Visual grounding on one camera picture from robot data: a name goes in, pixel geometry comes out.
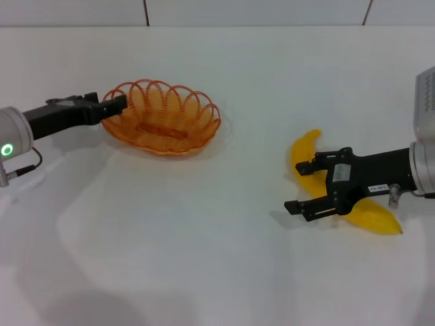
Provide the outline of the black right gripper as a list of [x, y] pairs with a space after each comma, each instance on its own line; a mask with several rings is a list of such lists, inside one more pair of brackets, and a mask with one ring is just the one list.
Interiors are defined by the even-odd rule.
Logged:
[[327, 170], [327, 196], [306, 201], [287, 201], [291, 215], [302, 215], [307, 222], [331, 215], [347, 215], [364, 198], [388, 195], [392, 185], [402, 192], [417, 189], [411, 174], [409, 149], [399, 149], [370, 156], [357, 156], [352, 148], [315, 152], [311, 161], [295, 165], [299, 175]]

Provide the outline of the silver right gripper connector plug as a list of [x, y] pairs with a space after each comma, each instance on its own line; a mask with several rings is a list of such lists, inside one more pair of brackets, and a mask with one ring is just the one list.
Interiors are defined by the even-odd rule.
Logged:
[[389, 187], [388, 206], [392, 209], [398, 208], [400, 197], [401, 197], [401, 187], [397, 183], [391, 184]]

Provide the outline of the yellow banana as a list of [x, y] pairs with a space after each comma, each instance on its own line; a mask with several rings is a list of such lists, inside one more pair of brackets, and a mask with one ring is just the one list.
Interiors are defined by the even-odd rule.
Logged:
[[[316, 152], [316, 141], [321, 130], [314, 129], [297, 139], [290, 150], [290, 166], [299, 186], [312, 198], [326, 195], [326, 172], [320, 171], [312, 175], [301, 176], [296, 170], [299, 162], [310, 161]], [[365, 198], [355, 204], [348, 215], [337, 216], [351, 225], [380, 235], [396, 235], [402, 233], [402, 226], [396, 216], [374, 200]]]

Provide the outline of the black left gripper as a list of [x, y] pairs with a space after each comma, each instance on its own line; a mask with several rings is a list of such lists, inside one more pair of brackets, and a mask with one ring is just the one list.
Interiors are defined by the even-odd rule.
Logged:
[[43, 107], [25, 111], [24, 117], [31, 127], [33, 139], [37, 140], [72, 127], [96, 125], [102, 116], [120, 115], [127, 107], [125, 94], [100, 103], [96, 92], [92, 92], [47, 100]]

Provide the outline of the orange plastic wire basket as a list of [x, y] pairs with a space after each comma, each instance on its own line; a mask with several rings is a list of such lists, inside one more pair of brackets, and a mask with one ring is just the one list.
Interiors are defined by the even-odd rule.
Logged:
[[128, 107], [102, 125], [118, 140], [159, 156], [201, 151], [222, 123], [208, 95], [183, 85], [139, 79], [110, 90], [103, 101], [120, 95], [126, 96]]

